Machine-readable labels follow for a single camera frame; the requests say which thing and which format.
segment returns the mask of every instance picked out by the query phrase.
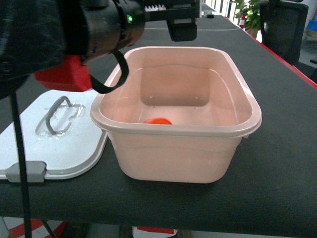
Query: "red gripper part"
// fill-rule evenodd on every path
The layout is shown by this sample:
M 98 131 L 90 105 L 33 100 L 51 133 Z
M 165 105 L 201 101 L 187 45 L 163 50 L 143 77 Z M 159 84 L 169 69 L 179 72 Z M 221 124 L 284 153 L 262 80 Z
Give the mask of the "red gripper part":
M 92 88 L 88 67 L 81 63 L 79 56 L 66 55 L 63 65 L 34 75 L 37 81 L 50 89 L 84 92 Z

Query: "potted plant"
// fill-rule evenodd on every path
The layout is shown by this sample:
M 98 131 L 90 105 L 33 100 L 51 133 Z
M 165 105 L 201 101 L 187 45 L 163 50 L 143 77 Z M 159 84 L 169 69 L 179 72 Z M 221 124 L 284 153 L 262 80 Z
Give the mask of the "potted plant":
M 240 18 L 240 16 L 245 15 L 244 27 L 250 35 L 256 38 L 258 31 L 261 29 L 260 0 L 234 0 L 234 2 L 236 3 L 236 9 L 240 9 L 235 17 Z

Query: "green light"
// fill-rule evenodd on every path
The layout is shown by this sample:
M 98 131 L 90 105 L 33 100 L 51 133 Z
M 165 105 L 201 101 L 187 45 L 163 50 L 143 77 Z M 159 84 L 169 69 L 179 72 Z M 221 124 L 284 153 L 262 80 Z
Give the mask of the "green light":
M 132 21 L 133 21 L 132 16 L 128 16 L 128 22 L 132 22 Z

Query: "white lid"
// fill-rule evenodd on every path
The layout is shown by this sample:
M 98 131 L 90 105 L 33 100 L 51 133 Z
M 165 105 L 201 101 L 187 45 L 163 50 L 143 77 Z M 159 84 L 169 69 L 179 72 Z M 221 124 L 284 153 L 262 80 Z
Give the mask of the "white lid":
M 38 97 L 21 114 L 26 161 L 44 162 L 47 170 L 45 179 L 73 178 L 98 162 L 107 136 L 90 119 L 90 107 L 96 95 L 95 91 L 75 93 L 51 90 Z M 51 135 L 45 124 L 45 116 L 61 96 L 68 97 L 75 107 L 67 110 L 65 102 L 59 107 L 50 120 L 52 127 L 56 130 L 69 128 L 62 134 Z M 0 134 L 0 158 L 0 179 L 7 179 L 6 170 L 18 162 L 13 124 Z

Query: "black table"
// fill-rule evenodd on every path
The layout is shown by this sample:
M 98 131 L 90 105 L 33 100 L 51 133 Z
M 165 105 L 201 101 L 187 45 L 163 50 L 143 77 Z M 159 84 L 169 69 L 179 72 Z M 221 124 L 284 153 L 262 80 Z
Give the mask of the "black table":
M 204 46 L 232 57 L 262 109 L 263 122 L 242 140 L 225 176 L 210 184 L 134 180 L 121 171 L 109 140 L 87 173 L 31 184 L 32 217 L 316 237 L 316 89 L 222 16 L 199 19 L 198 28 L 195 41 L 175 43 L 164 22 L 149 23 L 134 47 Z M 89 66 L 92 75 L 105 81 L 115 62 L 107 56 Z M 21 108 L 44 91 L 30 79 L 18 91 Z M 11 122 L 8 99 L 0 106 L 2 131 Z M 20 200 L 18 184 L 0 181 L 0 215 L 21 217 Z

